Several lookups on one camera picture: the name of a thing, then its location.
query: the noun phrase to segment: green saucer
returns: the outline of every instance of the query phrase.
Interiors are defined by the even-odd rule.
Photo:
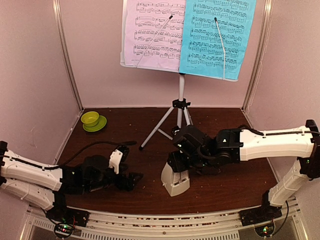
[[[82,125],[83,129],[89,133],[97,132],[101,129],[104,128],[104,126],[107,124],[107,119],[104,116],[99,116],[99,120],[97,125],[95,126],[85,126],[84,124]]]

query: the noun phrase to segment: dark wooden surface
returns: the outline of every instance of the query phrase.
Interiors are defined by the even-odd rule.
[[[259,205],[262,194],[277,183],[267,160],[256,159],[223,166],[221,173],[213,176],[200,176],[190,172],[190,188],[181,195],[170,197],[162,186],[160,177],[168,153],[176,150],[171,141],[156,132],[144,150],[138,150],[167,108],[103,108],[96,111],[107,118],[107,126],[101,131],[88,133],[79,122],[59,163],[95,141],[136,140],[138,144],[130,147],[125,163],[129,165],[128,172],[140,172],[144,177],[131,192],[119,191],[111,186],[85,195],[69,195],[69,206],[125,214],[206,213]],[[221,129],[247,124],[240,109],[190,108],[189,112],[194,125],[211,137]],[[175,110],[161,129],[170,133],[171,128],[177,124],[176,121]],[[109,157],[114,147],[95,145],[81,153],[70,166],[80,164],[87,156]]]

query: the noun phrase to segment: pink wall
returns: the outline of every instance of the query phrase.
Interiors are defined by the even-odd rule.
[[[1,1],[0,16],[0,140],[51,164],[78,114],[52,1]],[[0,239],[18,239],[26,209],[0,191]]]
[[[272,24],[262,72],[249,108],[258,129],[286,129],[314,119],[320,127],[320,2],[274,1]],[[272,159],[282,178],[293,158]],[[298,193],[311,240],[320,239],[320,180]]]
[[[238,82],[186,76],[194,107],[242,107],[255,61],[265,1],[257,1]],[[167,107],[178,97],[179,75],[120,66],[122,0],[61,0],[72,68],[85,107]]]

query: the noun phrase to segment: wire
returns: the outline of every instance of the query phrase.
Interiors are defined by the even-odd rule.
[[[272,132],[272,133],[266,133],[264,134],[261,131],[255,130],[254,128],[249,127],[248,125],[241,125],[238,127],[239,129],[246,129],[250,132],[259,135],[259,136],[276,136],[276,135],[286,135],[286,134],[318,134],[320,135],[320,132],[318,131],[283,131],[283,132]]]
[[[278,230],[277,230],[275,233],[271,234],[272,237],[273,237],[274,235],[276,235],[276,234],[282,229],[282,227],[285,225],[285,223],[286,223],[286,221],[287,221],[287,219],[288,219],[288,215],[289,215],[289,204],[288,204],[288,201],[285,201],[285,203],[286,203],[287,210],[286,210],[286,215],[285,215],[284,221],[283,221],[283,223],[281,224],[281,226],[278,228]]]
[[[60,167],[66,166],[68,163],[70,163],[73,159],[75,159],[80,153],[82,153],[84,150],[97,145],[97,144],[110,144],[110,145],[126,145],[126,146],[132,146],[137,144],[136,141],[125,141],[125,142],[112,142],[112,141],[96,141],[93,142],[91,144],[88,144],[86,146],[84,146],[83,148],[81,148],[78,152],[76,152],[71,158],[69,158],[66,162],[57,165],[57,166],[52,166],[52,167],[45,167],[45,170],[54,170],[54,169],[59,169]]]
[[[53,233],[57,238],[60,239],[67,239],[69,238],[74,231],[76,230],[76,218],[75,216],[73,216],[73,225],[69,224],[69,223],[65,223],[65,222],[54,222],[50,217],[48,217],[47,212],[41,208],[41,210],[43,211],[45,217],[54,224],[53,227]]]
[[[223,49],[223,79],[222,80],[225,80],[225,76],[226,76],[226,49],[224,46],[224,41],[221,36],[221,32],[220,32],[220,28],[219,28],[219,24],[218,24],[218,19],[215,17],[214,20],[215,20],[216,28],[218,29],[218,32],[219,32],[221,45],[222,45],[222,49]]]
[[[35,163],[32,163],[32,162],[29,162],[29,161],[26,161],[26,160],[22,160],[20,158],[17,158],[17,157],[12,157],[11,159],[17,161],[17,162],[20,162],[20,163],[23,163],[23,164],[27,164],[27,165],[31,165],[33,167],[36,167],[36,168],[39,168],[39,169],[43,169],[43,170],[55,170],[55,169],[59,169],[63,166],[66,166],[67,164],[69,164],[72,160],[74,160],[80,153],[82,153],[84,150],[94,146],[94,145],[97,145],[97,144],[110,144],[110,145],[116,145],[116,146],[119,146],[119,145],[125,145],[125,146],[132,146],[132,145],[136,145],[137,142],[136,141],[124,141],[124,142],[113,142],[113,141],[95,141],[93,143],[90,143],[86,146],[84,146],[83,148],[81,148],[78,152],[76,152],[71,158],[69,158],[66,162],[60,164],[60,165],[56,165],[56,166],[42,166],[42,165],[38,165],[38,164],[35,164]],[[7,155],[4,155],[3,156],[4,158],[10,158],[9,156]]]
[[[207,160],[216,160],[217,158],[215,156],[206,156],[201,152],[201,147],[198,147],[196,149],[196,152],[199,154],[200,157],[207,159]]]

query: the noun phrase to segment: tripod leg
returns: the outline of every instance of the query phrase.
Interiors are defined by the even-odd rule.
[[[194,122],[193,122],[192,119],[191,119],[191,115],[190,115],[189,110],[186,109],[186,111],[187,111],[187,113],[188,113],[188,116],[189,116],[189,120],[190,120],[191,125],[194,125]]]
[[[184,108],[183,113],[184,113],[186,125],[188,126],[188,125],[191,124],[190,123],[190,116],[189,116],[189,113],[188,113],[188,109]]]
[[[178,108],[178,118],[176,121],[176,125],[181,128],[182,126],[182,114],[183,114],[183,110],[181,108]]]
[[[164,121],[167,119],[167,117],[170,115],[170,113],[174,110],[175,108],[172,106],[169,108],[169,110],[165,113],[165,115],[161,118],[161,120],[158,122],[158,124],[155,126],[155,128],[152,130],[152,132],[149,134],[149,136],[144,140],[144,142],[141,144],[139,147],[139,150],[144,149],[145,145],[147,142],[151,139],[151,137],[155,134],[155,132],[160,128],[161,124],[164,123]]]

